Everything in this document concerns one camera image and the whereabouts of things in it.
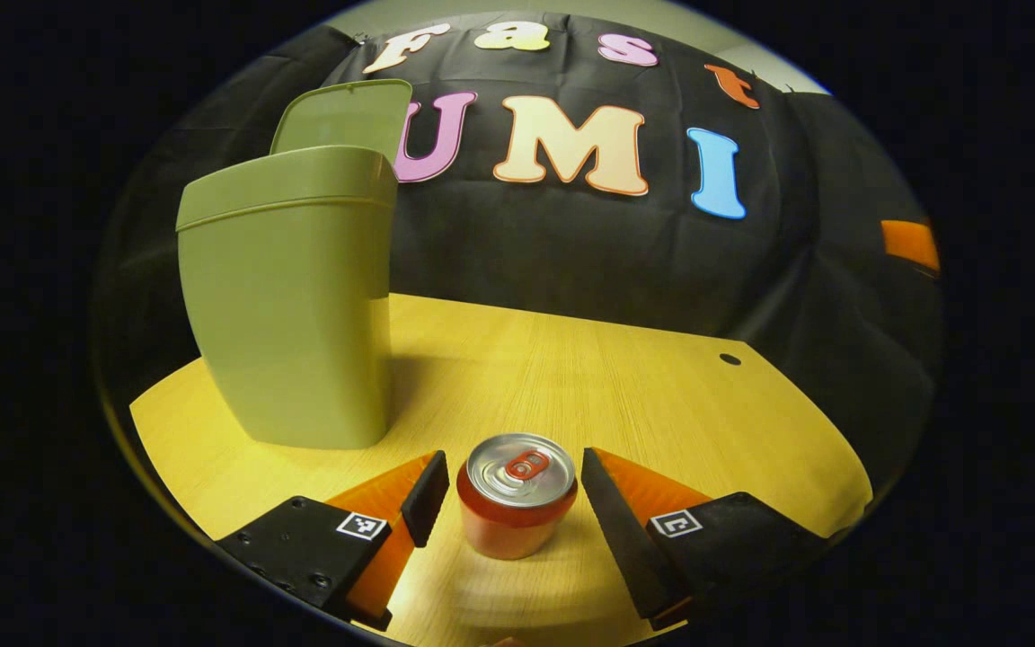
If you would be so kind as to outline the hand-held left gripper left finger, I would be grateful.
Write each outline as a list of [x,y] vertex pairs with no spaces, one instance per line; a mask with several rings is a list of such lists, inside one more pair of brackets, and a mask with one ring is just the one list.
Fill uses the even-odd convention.
[[217,545],[292,597],[384,631],[400,578],[427,545],[448,487],[447,455],[431,451],[324,502],[292,496]]

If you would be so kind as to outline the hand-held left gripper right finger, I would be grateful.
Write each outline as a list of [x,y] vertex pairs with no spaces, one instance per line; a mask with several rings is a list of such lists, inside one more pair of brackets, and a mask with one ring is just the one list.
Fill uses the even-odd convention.
[[829,546],[752,494],[710,497],[599,448],[583,452],[582,484],[637,614],[654,630],[759,597]]

